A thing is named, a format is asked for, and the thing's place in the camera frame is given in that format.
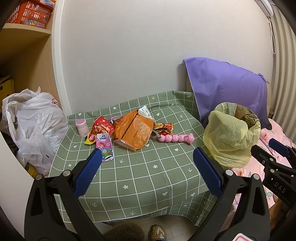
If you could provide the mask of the red gold snack wrapper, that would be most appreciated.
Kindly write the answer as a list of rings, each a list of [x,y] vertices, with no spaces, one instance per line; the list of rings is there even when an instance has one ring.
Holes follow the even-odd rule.
[[[173,135],[174,124],[173,123],[154,123],[153,130],[159,135]]]

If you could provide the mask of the white green milk bag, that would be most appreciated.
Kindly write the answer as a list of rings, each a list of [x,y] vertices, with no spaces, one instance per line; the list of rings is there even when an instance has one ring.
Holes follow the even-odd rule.
[[[145,117],[145,118],[149,118],[151,120],[154,121],[153,116],[151,115],[148,107],[146,105],[142,106],[139,110],[138,110],[138,114],[140,114],[141,116]]]

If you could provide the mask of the brown furry slipper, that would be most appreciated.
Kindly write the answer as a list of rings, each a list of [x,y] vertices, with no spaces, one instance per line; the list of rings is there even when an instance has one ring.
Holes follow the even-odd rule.
[[[124,223],[114,226],[103,234],[105,240],[132,241],[145,239],[143,229],[136,223]]]

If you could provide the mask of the pink cylindrical cup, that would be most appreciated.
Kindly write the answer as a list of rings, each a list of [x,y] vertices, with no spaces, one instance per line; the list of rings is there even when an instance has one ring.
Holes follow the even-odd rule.
[[[86,137],[88,135],[89,128],[86,123],[86,119],[82,118],[82,119],[76,120],[75,126],[76,126],[78,133],[81,137]]]

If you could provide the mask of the red plastic basket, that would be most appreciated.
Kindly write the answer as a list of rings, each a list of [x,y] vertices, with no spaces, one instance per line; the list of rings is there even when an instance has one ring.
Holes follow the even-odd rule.
[[[53,6],[46,1],[22,1],[6,23],[21,24],[45,29]]]

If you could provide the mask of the red paper cup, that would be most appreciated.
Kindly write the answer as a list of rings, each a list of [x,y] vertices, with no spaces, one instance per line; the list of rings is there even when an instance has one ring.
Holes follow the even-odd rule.
[[[107,133],[111,136],[114,130],[114,126],[103,116],[98,117],[92,126],[92,131],[95,135],[98,133]]]

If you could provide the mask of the white air conditioner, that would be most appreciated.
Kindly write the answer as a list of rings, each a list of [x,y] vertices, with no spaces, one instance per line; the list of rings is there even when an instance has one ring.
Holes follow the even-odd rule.
[[[273,8],[268,0],[254,0],[267,17],[273,16]]]

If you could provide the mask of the orange chip bag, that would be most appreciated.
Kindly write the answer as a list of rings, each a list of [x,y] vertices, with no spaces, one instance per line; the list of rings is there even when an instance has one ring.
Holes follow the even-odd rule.
[[[149,140],[154,127],[154,120],[134,110],[124,115],[115,125],[114,143],[136,151]]]

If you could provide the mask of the yellow noodle snack packet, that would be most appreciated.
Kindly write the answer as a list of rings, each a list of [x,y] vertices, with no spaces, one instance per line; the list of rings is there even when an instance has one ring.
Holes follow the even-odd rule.
[[[85,138],[84,144],[92,145],[96,142],[96,133],[94,130],[91,130]]]

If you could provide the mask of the white plastic shopping bag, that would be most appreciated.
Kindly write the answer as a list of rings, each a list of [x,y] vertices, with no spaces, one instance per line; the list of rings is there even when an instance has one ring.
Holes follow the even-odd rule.
[[[68,129],[56,99],[40,89],[25,89],[4,98],[1,110],[1,131],[10,135],[17,146],[17,160],[22,166],[31,164],[39,173],[48,175]]]

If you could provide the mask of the pink caterpillar toy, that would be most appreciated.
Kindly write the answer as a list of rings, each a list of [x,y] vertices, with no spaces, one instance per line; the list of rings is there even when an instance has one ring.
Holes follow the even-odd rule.
[[[160,135],[156,139],[161,143],[187,143],[189,145],[194,141],[193,135]]]

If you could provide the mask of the yellow trash bag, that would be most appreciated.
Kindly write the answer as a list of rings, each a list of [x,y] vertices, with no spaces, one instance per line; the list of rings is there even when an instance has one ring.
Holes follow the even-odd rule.
[[[259,141],[261,124],[250,109],[222,102],[208,116],[203,142],[221,166],[243,168],[251,159],[251,147]]]

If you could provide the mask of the wooden shelf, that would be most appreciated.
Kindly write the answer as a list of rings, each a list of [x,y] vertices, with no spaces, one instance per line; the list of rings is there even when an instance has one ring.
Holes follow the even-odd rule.
[[[15,54],[32,45],[33,43],[51,35],[50,30],[6,23],[1,30],[1,63],[9,60]]]

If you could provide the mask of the striped curtain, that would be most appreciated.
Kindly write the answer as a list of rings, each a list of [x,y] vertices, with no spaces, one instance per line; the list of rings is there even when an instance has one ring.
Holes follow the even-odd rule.
[[[275,55],[271,81],[273,119],[295,141],[295,33],[275,5],[271,23]]]

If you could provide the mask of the pink cartoon snack packet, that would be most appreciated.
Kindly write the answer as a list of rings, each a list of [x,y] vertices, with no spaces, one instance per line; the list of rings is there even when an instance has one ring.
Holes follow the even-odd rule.
[[[111,161],[114,158],[113,147],[108,133],[98,133],[96,135],[96,148],[102,152],[102,161]]]

